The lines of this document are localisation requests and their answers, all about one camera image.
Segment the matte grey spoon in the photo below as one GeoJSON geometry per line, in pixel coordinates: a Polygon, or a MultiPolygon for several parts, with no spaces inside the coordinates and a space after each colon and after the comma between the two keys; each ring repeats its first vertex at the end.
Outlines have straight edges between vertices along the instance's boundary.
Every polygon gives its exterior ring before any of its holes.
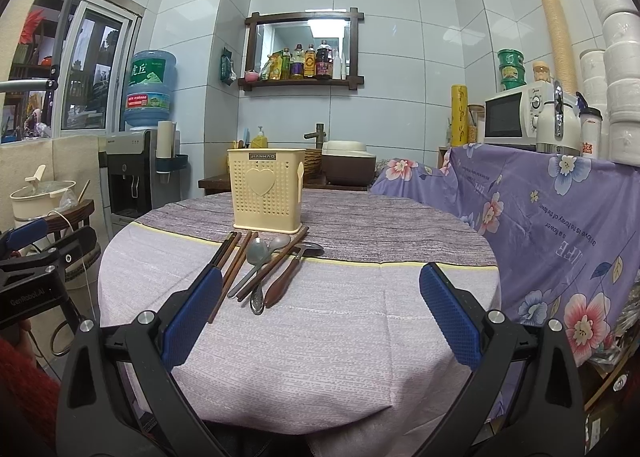
{"type": "Polygon", "coordinates": [[[250,281],[259,269],[271,259],[271,255],[274,251],[278,251],[286,247],[291,241],[291,236],[281,234],[274,236],[270,239],[264,239],[262,237],[256,237],[250,242],[247,248],[246,259],[248,263],[253,267],[241,278],[241,280],[234,284],[227,293],[228,298],[233,298],[240,290],[250,281]]]}

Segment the wooden handled spoon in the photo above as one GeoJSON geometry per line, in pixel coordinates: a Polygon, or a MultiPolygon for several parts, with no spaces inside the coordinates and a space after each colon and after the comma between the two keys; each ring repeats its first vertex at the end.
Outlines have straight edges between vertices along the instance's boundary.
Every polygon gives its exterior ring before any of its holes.
{"type": "Polygon", "coordinates": [[[323,255],[323,252],[324,248],[318,243],[299,243],[294,258],[288,263],[288,267],[269,287],[265,296],[265,308],[270,309],[284,297],[303,258],[317,258],[323,255]]]}

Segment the dark chopstick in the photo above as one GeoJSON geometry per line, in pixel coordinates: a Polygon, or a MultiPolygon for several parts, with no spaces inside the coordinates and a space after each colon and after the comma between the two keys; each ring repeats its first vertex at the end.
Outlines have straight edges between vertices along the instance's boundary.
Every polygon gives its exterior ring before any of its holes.
{"type": "Polygon", "coordinates": [[[238,240],[239,234],[235,231],[230,232],[224,241],[221,243],[221,246],[218,248],[213,258],[206,264],[204,272],[208,272],[209,269],[213,269],[214,267],[221,267],[226,263],[228,259],[227,253],[233,249],[234,243],[238,240]]]}

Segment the shiny steel spoon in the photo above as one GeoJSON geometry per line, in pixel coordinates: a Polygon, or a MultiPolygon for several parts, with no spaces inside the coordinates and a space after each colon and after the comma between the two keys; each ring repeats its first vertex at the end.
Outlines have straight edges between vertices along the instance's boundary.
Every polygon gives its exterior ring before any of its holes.
{"type": "MultiPolygon", "coordinates": [[[[265,262],[270,260],[269,243],[257,237],[250,242],[247,249],[247,261],[254,265],[257,272],[260,271],[265,262]]],[[[253,290],[248,299],[248,306],[254,315],[259,315],[264,310],[264,294],[262,289],[257,287],[253,290]]]]}

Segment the white pot with lid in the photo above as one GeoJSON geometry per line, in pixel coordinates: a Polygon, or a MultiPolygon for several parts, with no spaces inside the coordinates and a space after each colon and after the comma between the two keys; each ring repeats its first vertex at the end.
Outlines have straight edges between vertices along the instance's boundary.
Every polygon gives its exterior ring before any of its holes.
{"type": "Polygon", "coordinates": [[[40,164],[34,174],[24,180],[24,186],[11,192],[13,220],[16,224],[27,223],[47,216],[54,209],[61,209],[63,197],[71,194],[76,186],[74,180],[45,180],[47,165],[40,164]]]}

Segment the purple floral cloth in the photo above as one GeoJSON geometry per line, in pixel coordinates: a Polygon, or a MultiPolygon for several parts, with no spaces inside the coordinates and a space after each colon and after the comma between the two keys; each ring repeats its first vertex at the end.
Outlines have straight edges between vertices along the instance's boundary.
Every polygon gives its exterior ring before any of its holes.
{"type": "Polygon", "coordinates": [[[386,164],[371,188],[448,212],[485,238],[503,310],[562,321],[578,364],[620,354],[620,315],[639,280],[639,172],[611,161],[470,144],[438,169],[386,164]]]}

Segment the dark wooden side table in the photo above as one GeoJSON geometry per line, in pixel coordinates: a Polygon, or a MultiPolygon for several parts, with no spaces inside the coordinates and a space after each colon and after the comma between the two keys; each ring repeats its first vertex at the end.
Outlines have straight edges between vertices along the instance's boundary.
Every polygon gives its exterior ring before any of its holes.
{"type": "MultiPolygon", "coordinates": [[[[221,194],[222,192],[230,192],[230,176],[228,174],[224,174],[203,178],[203,180],[198,181],[198,187],[205,191],[206,196],[221,194]]],[[[330,184],[324,174],[320,174],[314,178],[305,178],[303,181],[303,188],[347,191],[367,191],[369,189],[368,186],[330,184]]]]}

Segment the purple striped tablecloth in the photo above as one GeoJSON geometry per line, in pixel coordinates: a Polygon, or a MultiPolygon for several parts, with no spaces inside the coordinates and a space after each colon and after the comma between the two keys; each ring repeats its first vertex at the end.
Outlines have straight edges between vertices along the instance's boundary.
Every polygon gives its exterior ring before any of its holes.
{"type": "Polygon", "coordinates": [[[175,378],[209,421],[281,433],[340,427],[437,402],[452,355],[419,291],[436,262],[483,304],[499,300],[488,242],[405,198],[307,190],[303,222],[324,252],[260,315],[226,300],[175,378]]]}

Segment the blue water jug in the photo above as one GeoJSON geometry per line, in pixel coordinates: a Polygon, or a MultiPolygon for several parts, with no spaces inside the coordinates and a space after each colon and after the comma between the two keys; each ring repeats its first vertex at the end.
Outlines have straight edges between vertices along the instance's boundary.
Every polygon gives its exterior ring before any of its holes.
{"type": "Polygon", "coordinates": [[[177,82],[177,59],[166,50],[142,50],[132,58],[122,121],[155,128],[168,121],[177,82]]]}

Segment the cream perforated utensil holder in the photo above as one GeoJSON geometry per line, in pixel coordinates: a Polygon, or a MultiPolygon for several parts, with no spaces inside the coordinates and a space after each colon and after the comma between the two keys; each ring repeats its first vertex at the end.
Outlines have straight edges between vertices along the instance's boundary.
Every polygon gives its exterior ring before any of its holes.
{"type": "Polygon", "coordinates": [[[237,229],[296,234],[302,226],[303,149],[228,150],[237,229]]]}

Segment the yellow soap bottle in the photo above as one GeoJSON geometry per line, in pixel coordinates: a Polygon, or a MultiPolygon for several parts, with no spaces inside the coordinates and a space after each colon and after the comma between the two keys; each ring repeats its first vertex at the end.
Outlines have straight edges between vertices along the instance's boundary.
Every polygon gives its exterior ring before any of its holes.
{"type": "Polygon", "coordinates": [[[265,136],[264,130],[262,126],[258,126],[258,133],[255,137],[250,141],[250,147],[252,148],[268,148],[268,138],[265,136]]]}

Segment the white microwave oven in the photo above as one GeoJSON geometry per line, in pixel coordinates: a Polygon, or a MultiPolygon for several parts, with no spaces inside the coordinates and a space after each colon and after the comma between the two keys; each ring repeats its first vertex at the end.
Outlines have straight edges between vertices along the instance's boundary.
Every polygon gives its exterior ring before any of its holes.
{"type": "Polygon", "coordinates": [[[536,149],[536,124],[553,85],[537,81],[500,92],[485,102],[484,142],[490,145],[536,149]]]}

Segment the woven wicker basket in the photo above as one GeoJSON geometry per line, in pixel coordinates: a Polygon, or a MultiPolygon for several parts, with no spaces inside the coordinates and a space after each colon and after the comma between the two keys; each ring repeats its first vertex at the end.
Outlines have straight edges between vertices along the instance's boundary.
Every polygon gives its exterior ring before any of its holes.
{"type": "Polygon", "coordinates": [[[304,157],[304,180],[317,178],[321,172],[322,150],[307,148],[304,157]]]}

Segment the green stacked containers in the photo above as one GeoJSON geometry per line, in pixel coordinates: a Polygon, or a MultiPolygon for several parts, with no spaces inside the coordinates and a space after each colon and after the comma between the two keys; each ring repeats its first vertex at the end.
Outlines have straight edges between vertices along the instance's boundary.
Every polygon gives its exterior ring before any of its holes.
{"type": "Polygon", "coordinates": [[[519,50],[504,48],[497,53],[499,61],[499,78],[502,91],[526,84],[524,56],[519,50]]]}

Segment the dark wooden wall shelf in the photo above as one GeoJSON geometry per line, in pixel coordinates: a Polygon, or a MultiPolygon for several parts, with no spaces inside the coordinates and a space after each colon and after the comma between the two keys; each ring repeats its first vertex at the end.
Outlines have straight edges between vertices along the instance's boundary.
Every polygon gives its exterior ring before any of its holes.
{"type": "Polygon", "coordinates": [[[262,15],[245,19],[244,73],[239,87],[335,85],[363,87],[359,71],[359,26],[364,13],[345,10],[262,15]]]}

